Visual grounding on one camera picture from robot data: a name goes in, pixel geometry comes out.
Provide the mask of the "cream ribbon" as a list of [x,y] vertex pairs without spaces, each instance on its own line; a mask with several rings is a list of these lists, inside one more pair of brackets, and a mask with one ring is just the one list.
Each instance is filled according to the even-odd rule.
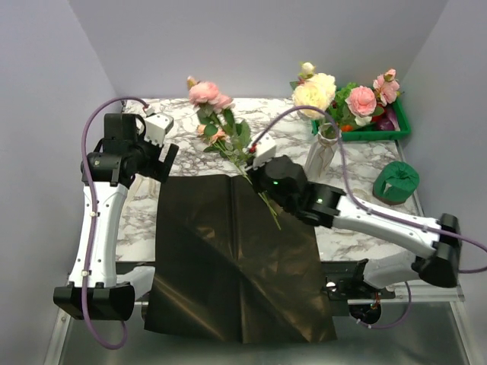
[[141,175],[135,176],[135,181],[129,188],[127,202],[134,198],[157,198],[160,190],[160,183],[157,180],[150,179]]

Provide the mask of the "large pink rose stem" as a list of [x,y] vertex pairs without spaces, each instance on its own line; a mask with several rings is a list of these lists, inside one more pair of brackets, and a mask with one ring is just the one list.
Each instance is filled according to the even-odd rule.
[[234,100],[223,94],[210,81],[198,81],[189,76],[186,79],[189,102],[195,107],[199,125],[215,125],[227,134],[236,132],[246,152],[250,143],[250,127],[246,121],[237,122],[234,116]]

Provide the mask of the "cream rose stem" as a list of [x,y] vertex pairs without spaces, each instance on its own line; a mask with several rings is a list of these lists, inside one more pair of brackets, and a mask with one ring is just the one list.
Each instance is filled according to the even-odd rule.
[[291,99],[295,106],[314,106],[325,111],[336,95],[336,78],[316,72],[311,62],[302,62],[298,80],[293,83]]

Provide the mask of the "black wrapping paper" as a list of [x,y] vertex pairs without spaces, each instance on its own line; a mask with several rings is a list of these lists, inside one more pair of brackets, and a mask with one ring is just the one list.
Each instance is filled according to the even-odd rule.
[[160,188],[145,329],[241,344],[336,338],[315,230],[273,218],[240,176],[172,176]]

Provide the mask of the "small peach rose stem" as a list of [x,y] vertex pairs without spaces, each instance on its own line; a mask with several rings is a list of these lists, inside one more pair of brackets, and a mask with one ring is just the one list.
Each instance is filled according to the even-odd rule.
[[223,128],[217,128],[212,124],[198,125],[196,131],[198,136],[208,145],[204,152],[218,153],[225,160],[231,162],[241,176],[250,181],[244,167],[248,153],[236,132],[227,134]]

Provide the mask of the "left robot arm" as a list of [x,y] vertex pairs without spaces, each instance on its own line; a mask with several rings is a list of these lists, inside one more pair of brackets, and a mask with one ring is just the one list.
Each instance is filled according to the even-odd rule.
[[104,137],[81,164],[84,215],[73,269],[64,287],[56,287],[53,302],[74,319],[126,321],[135,300],[144,294],[161,300],[168,281],[152,268],[116,273],[116,244],[123,205],[137,176],[165,183],[179,148],[171,144],[160,158],[172,117],[147,118],[132,113],[108,113]]

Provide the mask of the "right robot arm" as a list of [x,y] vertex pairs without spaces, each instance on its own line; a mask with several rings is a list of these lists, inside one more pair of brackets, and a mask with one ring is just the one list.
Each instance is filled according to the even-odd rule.
[[333,293],[344,299],[369,299],[386,287],[421,280],[441,288],[457,286],[461,242],[456,217],[427,219],[354,201],[351,194],[307,179],[301,165],[288,156],[262,162],[255,157],[246,169],[253,188],[265,192],[285,212],[312,227],[363,233],[395,244],[403,251],[382,259],[362,259]]

